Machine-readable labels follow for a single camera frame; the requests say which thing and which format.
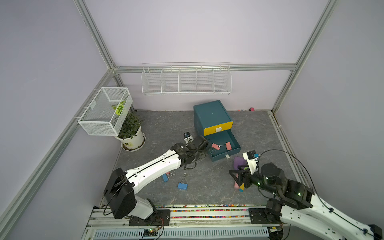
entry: wire basket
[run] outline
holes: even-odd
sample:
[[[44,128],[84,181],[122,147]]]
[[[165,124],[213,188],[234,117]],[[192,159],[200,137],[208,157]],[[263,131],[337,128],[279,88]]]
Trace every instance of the wire basket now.
[[[145,68],[141,74],[145,95],[230,94],[232,76],[228,67]]]
[[[78,122],[88,135],[117,136],[131,104],[128,88],[101,88]]]

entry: teal drawer box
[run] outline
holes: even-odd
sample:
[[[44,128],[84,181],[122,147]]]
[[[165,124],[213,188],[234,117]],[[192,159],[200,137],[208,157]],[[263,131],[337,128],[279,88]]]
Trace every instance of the teal drawer box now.
[[[206,136],[206,139],[209,141],[209,146],[212,146],[212,143],[216,143],[218,145],[224,145],[220,147],[220,150],[216,150],[214,148],[209,149],[209,157],[211,158],[212,162],[217,161],[219,159],[225,158],[225,155],[234,155],[236,153],[239,153],[241,150],[241,147],[239,143],[237,142],[235,136],[232,134],[231,130],[225,130],[221,132],[217,132],[215,134],[211,134]],[[225,143],[230,142],[232,150],[227,151],[227,148],[225,147]]]
[[[233,120],[220,100],[195,105],[194,123],[196,132],[208,136],[232,128]]]

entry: white flower pot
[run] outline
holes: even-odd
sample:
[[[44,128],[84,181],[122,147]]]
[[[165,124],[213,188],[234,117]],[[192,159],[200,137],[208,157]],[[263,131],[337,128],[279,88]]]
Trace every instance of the white flower pot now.
[[[116,139],[121,141],[121,145],[124,146],[124,150],[136,151],[139,150],[145,143],[145,135],[141,132],[141,126],[136,133],[136,136],[122,139],[118,136],[114,136]]]

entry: potted plant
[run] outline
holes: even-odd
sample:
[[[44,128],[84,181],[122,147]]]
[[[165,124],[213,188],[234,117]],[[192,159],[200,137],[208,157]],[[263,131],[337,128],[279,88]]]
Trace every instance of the potted plant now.
[[[145,135],[141,132],[141,120],[132,112],[128,112],[118,136],[121,141],[121,148],[126,151],[134,152],[143,147]]]

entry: metal corner bracket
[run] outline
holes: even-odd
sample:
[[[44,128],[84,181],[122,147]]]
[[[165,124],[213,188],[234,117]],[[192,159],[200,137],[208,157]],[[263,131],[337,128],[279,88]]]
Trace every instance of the metal corner bracket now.
[[[339,0],[328,1],[323,13],[321,14],[319,21],[315,26],[315,29],[313,30],[310,38],[308,39],[304,47],[304,50],[302,51],[301,55],[299,56],[299,59],[296,62],[297,68],[294,71],[292,71],[291,74],[289,75],[288,80],[284,84],[283,89],[280,91],[280,94],[277,97],[275,104],[273,105],[273,108],[272,108],[273,113],[276,113],[279,110],[287,93],[289,92],[292,85],[294,84],[297,76],[300,74],[300,71],[302,70],[305,62],[307,61],[314,45],[316,44],[316,41],[318,40],[320,34],[322,33],[325,25],[327,24],[329,18],[331,17],[333,10],[335,9],[338,2]]]
[[[111,54],[108,51],[107,46],[105,45],[105,42],[103,38],[101,37],[101,34],[95,24],[95,21],[92,18],[91,13],[89,12],[89,9],[85,3],[84,0],[74,0],[74,3],[77,6],[77,9],[79,10],[81,16],[83,17],[83,21],[85,25],[88,27],[90,34],[92,35],[93,40],[96,43],[97,48],[100,51],[100,54],[107,65],[107,68],[110,70],[115,70],[116,65],[111,57]],[[113,76],[113,79],[116,83],[116,85],[120,88],[124,87],[124,84],[119,76],[119,74],[115,73]]]

